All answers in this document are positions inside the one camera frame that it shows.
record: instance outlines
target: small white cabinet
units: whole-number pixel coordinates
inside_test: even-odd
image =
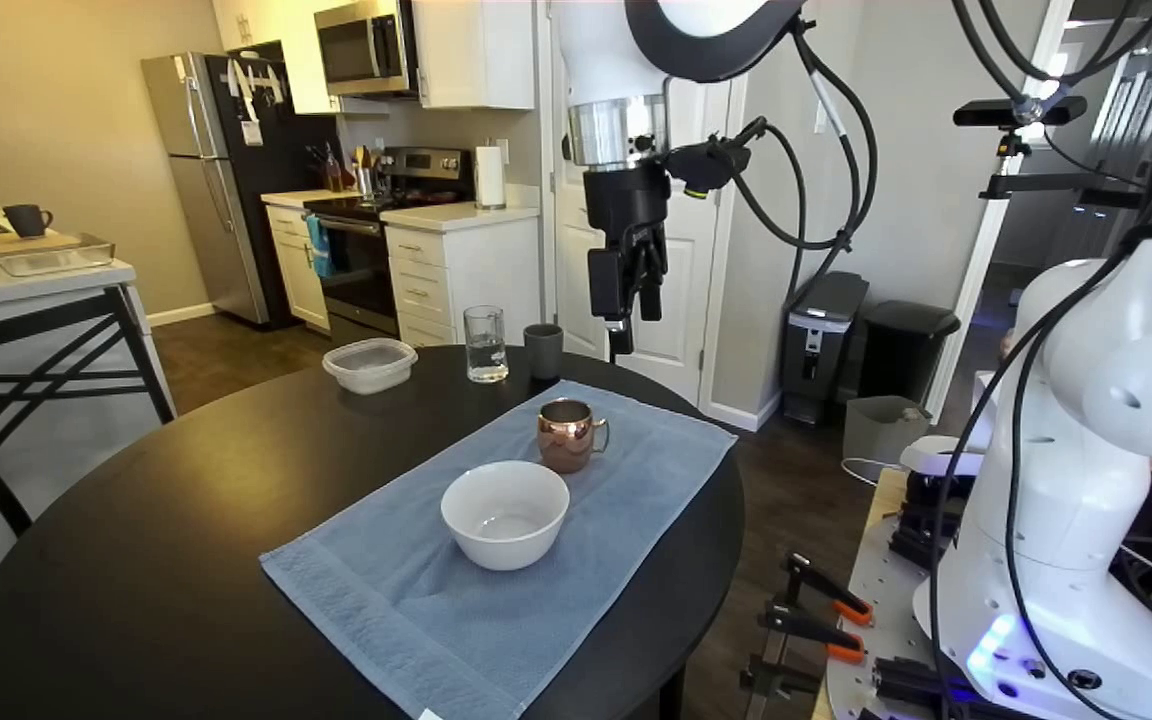
[[[425,108],[537,108],[537,0],[414,0]]]
[[[504,307],[504,339],[520,346],[539,323],[537,216],[490,225],[386,225],[392,301],[406,346],[466,346],[467,305]]]
[[[343,0],[211,0],[222,46],[283,46],[294,108],[300,116],[342,113],[342,99],[327,93],[319,31],[313,13],[337,8]]]
[[[323,283],[313,267],[313,240],[300,207],[277,207],[266,205],[274,249],[281,260],[283,293],[294,305],[294,315],[300,315],[309,327],[327,334],[327,305]]]

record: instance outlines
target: oven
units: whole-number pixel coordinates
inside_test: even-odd
[[[319,207],[319,283],[327,301],[331,339],[398,337],[398,305],[390,280],[386,225],[375,207]]]
[[[472,199],[472,152],[390,148],[373,177],[373,199],[350,195],[303,205],[337,346],[399,337],[381,213]]]

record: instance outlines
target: stainless steel refrigerator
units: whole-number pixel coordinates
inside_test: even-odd
[[[144,88],[218,311],[283,323],[260,194],[319,190],[337,122],[295,116],[281,46],[144,62]]]

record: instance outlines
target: copper cup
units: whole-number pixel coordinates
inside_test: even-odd
[[[539,406],[537,445],[553,474],[579,474],[607,442],[611,425],[591,415],[584,402]]]

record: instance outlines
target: trash can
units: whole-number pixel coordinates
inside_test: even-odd
[[[883,463],[933,430],[933,415],[910,397],[858,397],[846,422],[846,474],[877,483]]]
[[[938,355],[960,321],[929,305],[870,305],[866,311],[866,359],[858,397],[910,397],[925,406]]]
[[[779,337],[779,415],[819,425],[836,402],[850,337],[870,283],[851,272],[828,272],[786,311]]]

